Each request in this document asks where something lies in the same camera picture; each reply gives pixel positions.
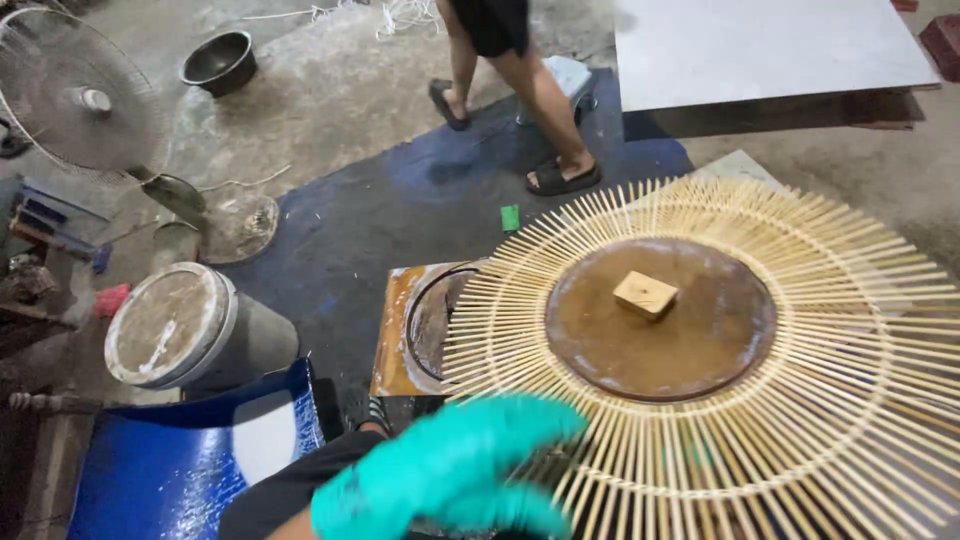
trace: bucket lid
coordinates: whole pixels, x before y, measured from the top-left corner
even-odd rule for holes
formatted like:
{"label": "bucket lid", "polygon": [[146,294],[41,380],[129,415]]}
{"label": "bucket lid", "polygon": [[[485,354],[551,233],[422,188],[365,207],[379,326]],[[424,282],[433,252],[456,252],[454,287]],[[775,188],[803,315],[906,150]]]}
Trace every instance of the bucket lid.
{"label": "bucket lid", "polygon": [[196,262],[178,262],[141,282],[117,311],[104,358],[121,382],[146,388],[179,379],[204,357],[224,324],[228,289]]}

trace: green rubber glove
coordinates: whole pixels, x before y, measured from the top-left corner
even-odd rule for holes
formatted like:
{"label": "green rubber glove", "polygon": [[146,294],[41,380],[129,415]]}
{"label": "green rubber glove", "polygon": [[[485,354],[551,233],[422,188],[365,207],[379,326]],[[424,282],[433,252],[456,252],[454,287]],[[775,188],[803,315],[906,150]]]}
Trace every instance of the green rubber glove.
{"label": "green rubber glove", "polygon": [[323,540],[397,540],[423,517],[462,532],[566,538],[569,523],[545,493],[503,479],[537,448],[585,426],[574,408],[533,396],[447,405],[318,488],[313,531]]}

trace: metal bowl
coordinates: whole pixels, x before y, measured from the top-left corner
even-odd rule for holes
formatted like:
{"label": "metal bowl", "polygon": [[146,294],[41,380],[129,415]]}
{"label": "metal bowl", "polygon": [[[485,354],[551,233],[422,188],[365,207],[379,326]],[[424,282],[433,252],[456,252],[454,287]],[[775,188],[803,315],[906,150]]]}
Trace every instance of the metal bowl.
{"label": "metal bowl", "polygon": [[253,40],[246,32],[216,36],[187,57],[180,68],[180,80],[199,86],[213,97],[242,88],[256,73]]}

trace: white bucket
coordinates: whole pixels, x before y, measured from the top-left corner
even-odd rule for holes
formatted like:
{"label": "white bucket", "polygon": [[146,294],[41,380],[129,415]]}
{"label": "white bucket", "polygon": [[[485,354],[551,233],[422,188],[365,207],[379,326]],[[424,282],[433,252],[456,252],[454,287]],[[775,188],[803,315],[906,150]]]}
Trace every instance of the white bucket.
{"label": "white bucket", "polygon": [[121,382],[165,390],[223,390],[297,359],[294,325],[226,276],[196,262],[138,285],[107,332],[104,358]]}

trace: dusty floor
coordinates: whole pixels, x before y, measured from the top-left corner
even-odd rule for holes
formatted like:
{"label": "dusty floor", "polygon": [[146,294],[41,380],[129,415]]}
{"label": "dusty floor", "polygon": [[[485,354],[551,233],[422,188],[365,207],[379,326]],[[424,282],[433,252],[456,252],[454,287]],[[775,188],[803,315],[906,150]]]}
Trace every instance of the dusty floor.
{"label": "dusty floor", "polygon": [[[375,30],[382,13],[377,0],[373,3],[343,8],[315,23],[309,15],[240,20],[309,9],[310,3],[301,0],[107,0],[84,18],[141,67],[168,108],[168,172],[212,187],[229,180],[259,181],[291,165],[273,181],[207,193],[216,205],[245,191],[276,197],[441,124],[424,90],[429,78],[447,74],[444,36],[421,27],[378,41]],[[615,65],[612,17],[605,2],[533,4],[534,29],[547,55]],[[917,34],[933,16],[957,9],[956,0],[924,0],[917,13],[903,18]],[[252,33],[260,73],[242,92],[214,102],[203,91],[183,86],[178,70],[193,47],[225,29]],[[481,62],[473,105],[486,105],[507,92]],[[913,132],[829,128],[682,143],[695,166],[742,148],[782,183],[822,192],[881,219],[957,276],[960,85],[943,84],[916,92],[916,97],[926,121]],[[87,232],[91,240],[156,214],[156,206],[136,189],[86,184],[46,166],[37,152],[0,167],[2,173],[25,171],[54,192],[115,214],[108,229]],[[105,279],[91,280],[78,268],[71,316],[89,331],[51,340],[19,358],[19,371],[32,387],[72,386],[120,402],[157,399],[112,382],[100,352],[106,324],[87,317],[91,290],[145,277],[147,267],[138,255],[149,252],[150,242],[148,234],[139,233],[118,243]]]}

